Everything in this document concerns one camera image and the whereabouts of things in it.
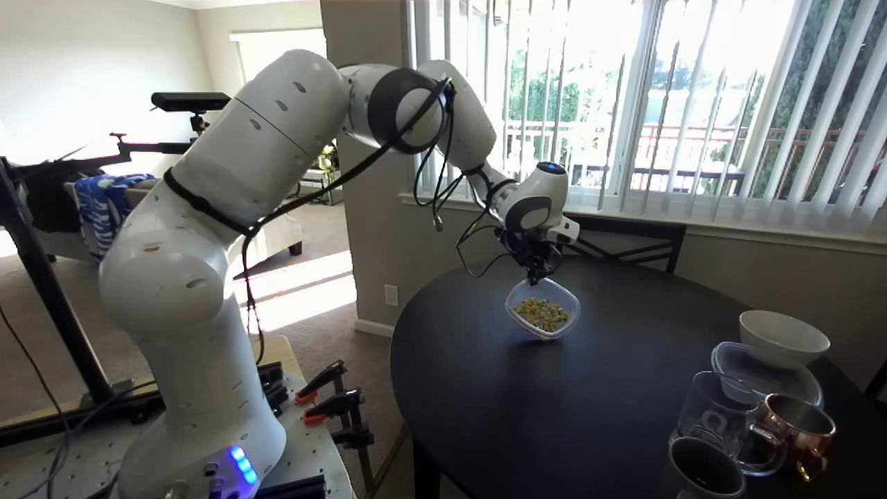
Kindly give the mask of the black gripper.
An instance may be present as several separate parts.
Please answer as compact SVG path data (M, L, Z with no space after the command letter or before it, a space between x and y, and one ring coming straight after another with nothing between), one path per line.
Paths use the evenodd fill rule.
M503 227L499 234L499 241L503 245L506 255L525 271L530 285L537 285L544 278L549 278L563 258L563 241L549 241L541 230Z

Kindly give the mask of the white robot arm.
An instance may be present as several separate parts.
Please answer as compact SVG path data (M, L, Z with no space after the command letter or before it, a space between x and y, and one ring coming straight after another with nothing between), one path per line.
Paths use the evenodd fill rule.
M283 461L288 431L265 402L233 280L252 245L307 202L295 187L338 137L379 155L437 151L532 280L580 239L556 163L524 181L489 166L494 123L452 65L283 52L168 163L99 260L104 313L164 402L117 471L117 499L254 499Z

